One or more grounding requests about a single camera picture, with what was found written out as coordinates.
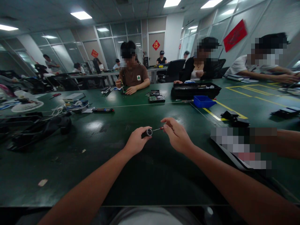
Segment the red diamond sign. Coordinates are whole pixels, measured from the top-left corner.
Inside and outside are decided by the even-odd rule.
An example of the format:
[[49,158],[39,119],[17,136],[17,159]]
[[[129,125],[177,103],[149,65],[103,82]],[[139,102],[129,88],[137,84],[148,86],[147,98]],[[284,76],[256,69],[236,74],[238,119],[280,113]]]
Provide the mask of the red diamond sign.
[[153,47],[155,50],[157,50],[157,49],[160,47],[159,42],[156,40],[156,41],[154,42],[154,44],[152,45],[152,47]]

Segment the hand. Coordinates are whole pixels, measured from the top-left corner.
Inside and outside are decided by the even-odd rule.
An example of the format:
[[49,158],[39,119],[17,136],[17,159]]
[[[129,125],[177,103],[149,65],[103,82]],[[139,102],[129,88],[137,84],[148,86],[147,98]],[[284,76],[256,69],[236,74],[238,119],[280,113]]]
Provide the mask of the hand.
[[129,95],[132,95],[132,94],[134,94],[135,92],[137,92],[137,87],[136,86],[132,86],[132,87],[130,87],[130,88],[128,88],[127,90],[126,90],[126,94],[129,94]]
[[164,132],[169,136],[170,143],[176,151],[184,153],[194,145],[184,127],[174,118],[164,118],[161,122],[166,122],[163,126]]
[[199,77],[199,78],[202,77],[203,75],[204,75],[203,71],[197,71],[196,72],[196,76]]
[[273,80],[275,82],[279,82],[279,83],[290,83],[290,84],[300,81],[298,76],[287,75],[287,74],[272,75],[271,80]]
[[147,129],[152,129],[152,127],[140,127],[133,131],[123,150],[132,156],[138,154],[143,149],[146,142],[152,138],[152,136],[150,136],[142,139],[142,133],[144,133]]
[[122,87],[120,79],[118,79],[118,80],[116,81],[116,87],[117,87],[117,88],[121,88],[121,87]]
[[174,83],[183,83],[182,81],[174,81]]

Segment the brown t-shirt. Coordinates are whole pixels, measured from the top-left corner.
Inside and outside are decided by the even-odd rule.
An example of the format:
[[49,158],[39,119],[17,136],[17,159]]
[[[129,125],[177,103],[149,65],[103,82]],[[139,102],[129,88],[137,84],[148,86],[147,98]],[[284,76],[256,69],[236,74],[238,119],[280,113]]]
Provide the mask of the brown t-shirt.
[[148,72],[145,66],[138,64],[135,68],[122,69],[119,74],[119,79],[122,79],[125,86],[136,86],[149,79]]

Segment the black toolbox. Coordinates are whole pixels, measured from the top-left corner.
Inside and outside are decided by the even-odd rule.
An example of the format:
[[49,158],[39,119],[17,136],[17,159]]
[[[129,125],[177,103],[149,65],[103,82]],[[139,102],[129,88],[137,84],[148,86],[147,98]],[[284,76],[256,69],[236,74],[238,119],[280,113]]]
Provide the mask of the black toolbox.
[[[207,87],[214,86],[214,88],[203,88],[204,85]],[[210,82],[174,84],[171,90],[171,96],[173,99],[194,99],[194,96],[206,95],[210,99],[214,99],[220,93],[221,89],[219,86]]]

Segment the blue plastic box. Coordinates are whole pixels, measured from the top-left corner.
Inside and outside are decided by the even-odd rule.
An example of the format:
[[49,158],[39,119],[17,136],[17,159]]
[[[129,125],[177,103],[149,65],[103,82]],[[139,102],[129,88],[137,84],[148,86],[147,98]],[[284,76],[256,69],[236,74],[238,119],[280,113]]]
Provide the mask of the blue plastic box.
[[205,95],[198,95],[194,96],[194,104],[197,108],[210,108],[215,105],[216,102]]

